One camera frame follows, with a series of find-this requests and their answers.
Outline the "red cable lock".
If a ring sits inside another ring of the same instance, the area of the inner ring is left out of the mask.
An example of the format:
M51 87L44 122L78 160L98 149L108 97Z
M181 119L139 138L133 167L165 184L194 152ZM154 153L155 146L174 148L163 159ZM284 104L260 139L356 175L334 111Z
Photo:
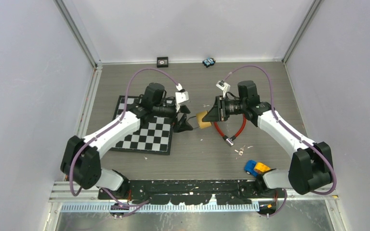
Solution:
M235 140L244 131L247 120L244 115L241 115L239 119L229 119L228 121L213 122L212 124L222 141L224 141L228 146L232 147L235 143Z

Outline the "silver key bunch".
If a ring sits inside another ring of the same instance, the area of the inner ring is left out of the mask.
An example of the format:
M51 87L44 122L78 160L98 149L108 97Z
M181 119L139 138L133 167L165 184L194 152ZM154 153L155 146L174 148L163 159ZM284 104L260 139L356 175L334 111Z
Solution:
M235 152L237 152L237 154L239 155L239 156L243 156L243 154L244 154L244 150L245 150L245 145L244 146L242 146L241 148L239 148L238 150L234 150Z

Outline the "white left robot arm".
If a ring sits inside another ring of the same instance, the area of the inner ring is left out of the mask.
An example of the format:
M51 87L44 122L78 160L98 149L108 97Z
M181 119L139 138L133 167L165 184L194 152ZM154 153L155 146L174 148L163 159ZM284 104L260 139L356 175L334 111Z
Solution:
M148 125L151 119L158 116L177 121L178 113L189 114L188 92L180 84L176 88L174 97L166 99L164 86L150 83L138 100L129 103L125 98L123 111L109 124L83 138L71 137L66 143L61 172L83 189L106 188L115 198L125 198L129 187L123 183L124 177L115 170L103 168L101 159L126 136Z

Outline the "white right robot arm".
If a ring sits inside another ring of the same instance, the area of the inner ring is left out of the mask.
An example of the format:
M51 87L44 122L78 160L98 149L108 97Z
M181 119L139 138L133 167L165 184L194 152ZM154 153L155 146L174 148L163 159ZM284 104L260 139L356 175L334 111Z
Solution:
M238 96L230 99L230 86L220 80L216 87L222 95L216 96L211 110L202 122L223 122L231 115L244 115L253 125L270 135L289 155L288 170L259 170L256 176L256 192L261 197L269 197L276 188L294 189L298 194L309 192L322 195L320 188L331 185L325 195L333 192L337 185L333 169L331 148L325 142L316 143L299 133L279 113L272 104L262 102L256 84L251 81L238 83Z

